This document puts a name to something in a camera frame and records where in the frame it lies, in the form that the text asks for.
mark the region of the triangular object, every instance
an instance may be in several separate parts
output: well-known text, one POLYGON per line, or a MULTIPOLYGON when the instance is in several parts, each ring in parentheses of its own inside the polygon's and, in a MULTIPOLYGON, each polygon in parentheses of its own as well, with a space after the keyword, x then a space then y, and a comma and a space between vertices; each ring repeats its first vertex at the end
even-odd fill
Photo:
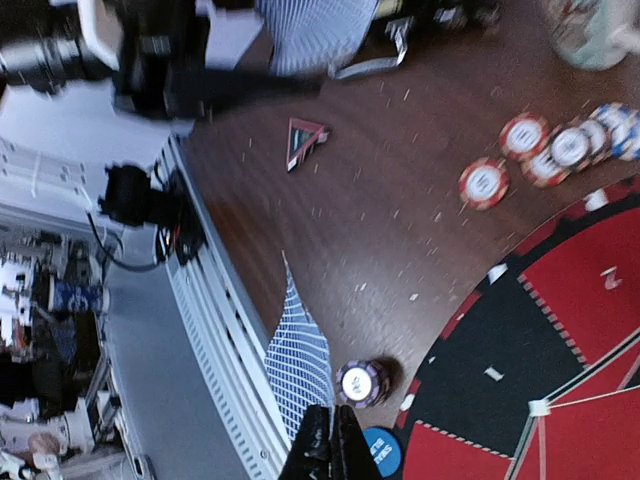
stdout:
POLYGON ((325 125, 299 118, 289 119, 287 172, 302 164, 314 147, 326 142, 328 138, 329 129, 325 125))

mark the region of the black cable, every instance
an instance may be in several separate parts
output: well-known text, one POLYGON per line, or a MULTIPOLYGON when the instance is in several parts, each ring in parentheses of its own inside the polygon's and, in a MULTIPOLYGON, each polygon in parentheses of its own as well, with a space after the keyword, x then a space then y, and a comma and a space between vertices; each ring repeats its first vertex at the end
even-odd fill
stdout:
POLYGON ((96 224, 93 221, 93 217, 89 212, 87 212, 87 218, 89 219, 89 225, 91 225, 91 231, 93 231, 93 235, 96 237, 98 246, 100 247, 102 252, 107 256, 107 258, 113 262, 114 265, 117 265, 118 267, 124 270, 127 270, 129 272, 145 273, 145 272, 150 272, 152 270, 155 270, 156 268, 158 268, 160 265, 164 263, 164 262, 156 262, 156 263, 150 263, 148 265, 129 265, 127 263, 121 262, 120 260, 118 260, 113 256, 113 254, 107 249, 107 247, 105 247, 102 244, 102 240, 100 240, 100 236, 98 235, 98 229, 96 228, 96 224))

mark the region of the red poker chip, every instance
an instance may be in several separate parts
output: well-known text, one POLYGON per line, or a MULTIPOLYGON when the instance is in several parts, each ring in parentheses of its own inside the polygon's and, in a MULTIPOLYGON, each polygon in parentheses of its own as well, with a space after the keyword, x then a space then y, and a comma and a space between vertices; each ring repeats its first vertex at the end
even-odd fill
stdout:
POLYGON ((520 166, 525 178, 538 188, 560 185, 571 173, 553 161, 548 147, 540 155, 521 163, 520 166))
POLYGON ((460 175, 460 199, 476 210, 496 206, 509 190, 509 174, 503 159, 480 158, 460 175))
POLYGON ((558 125, 551 132, 551 157, 560 167, 581 172, 591 165, 591 139, 580 123, 558 125))
POLYGON ((611 158, 613 154, 613 138, 605 124, 595 118, 577 117, 573 122, 587 134, 591 143, 589 154, 592 165, 597 165, 611 158))
POLYGON ((549 143, 549 122, 535 113, 522 113, 509 121, 500 133, 500 148, 510 160, 526 162, 539 155, 549 143))

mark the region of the white handle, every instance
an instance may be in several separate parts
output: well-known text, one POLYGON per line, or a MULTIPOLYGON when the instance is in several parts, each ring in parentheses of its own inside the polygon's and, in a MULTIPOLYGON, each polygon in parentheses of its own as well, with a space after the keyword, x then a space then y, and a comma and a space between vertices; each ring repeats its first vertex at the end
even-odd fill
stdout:
POLYGON ((628 52, 640 54, 640 30, 631 27, 621 27, 611 35, 611 41, 616 47, 628 52))

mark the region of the brown wooden surface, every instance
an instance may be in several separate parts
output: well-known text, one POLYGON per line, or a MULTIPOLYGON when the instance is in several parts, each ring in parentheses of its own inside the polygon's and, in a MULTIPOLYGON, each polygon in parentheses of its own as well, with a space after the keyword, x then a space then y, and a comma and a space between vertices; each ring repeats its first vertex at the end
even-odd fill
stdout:
POLYGON ((188 143, 189 166, 269 330, 281 314, 285 250, 335 368, 380 355, 402 364, 390 401, 359 413, 365 426, 393 423, 427 350, 491 266, 562 208, 638 170, 613 160, 543 191, 509 164, 511 190, 498 207, 461 211, 461 171, 497 155, 502 126, 521 111, 556 124, 605 102, 640 106, 637 60, 604 73, 570 68, 547 46, 534 4, 509 2, 494 39, 413 45, 396 73, 236 110, 198 125, 188 143), (287 174, 292 116, 333 134, 287 174))

